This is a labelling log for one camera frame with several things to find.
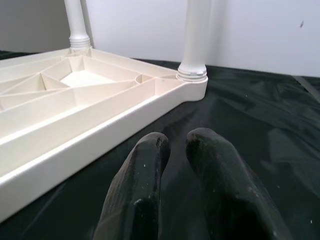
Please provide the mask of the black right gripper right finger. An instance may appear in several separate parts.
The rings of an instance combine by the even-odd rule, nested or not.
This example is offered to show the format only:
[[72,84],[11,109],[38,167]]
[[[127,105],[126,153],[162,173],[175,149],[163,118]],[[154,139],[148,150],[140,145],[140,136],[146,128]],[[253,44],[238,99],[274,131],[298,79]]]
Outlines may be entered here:
[[212,240],[291,240],[271,196],[227,139],[210,128],[186,137],[186,157],[200,183]]

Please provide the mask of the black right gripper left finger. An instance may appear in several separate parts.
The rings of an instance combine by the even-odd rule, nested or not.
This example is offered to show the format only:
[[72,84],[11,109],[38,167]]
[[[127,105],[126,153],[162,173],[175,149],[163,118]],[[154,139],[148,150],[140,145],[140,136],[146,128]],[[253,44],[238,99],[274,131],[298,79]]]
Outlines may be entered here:
[[160,132],[135,144],[110,183],[95,240],[158,239],[161,178],[170,154],[170,142]]

